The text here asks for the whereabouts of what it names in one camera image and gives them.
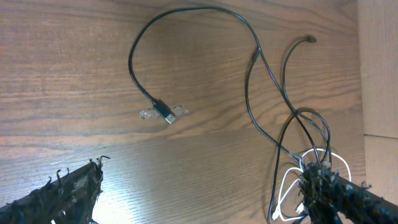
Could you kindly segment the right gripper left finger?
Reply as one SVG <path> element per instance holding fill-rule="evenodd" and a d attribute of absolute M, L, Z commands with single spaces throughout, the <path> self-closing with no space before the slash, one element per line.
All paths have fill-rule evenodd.
<path fill-rule="evenodd" d="M 93 210 L 100 196 L 104 156 L 1 207 L 1 223 L 95 223 Z"/>

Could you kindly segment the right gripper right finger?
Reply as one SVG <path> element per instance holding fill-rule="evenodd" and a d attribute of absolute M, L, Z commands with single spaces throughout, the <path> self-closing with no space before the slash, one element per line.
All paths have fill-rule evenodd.
<path fill-rule="evenodd" d="M 309 163 L 300 181 L 305 213 L 312 223 L 341 223 L 339 213 L 353 223 L 397 224 L 397 205 L 330 171 Z"/>

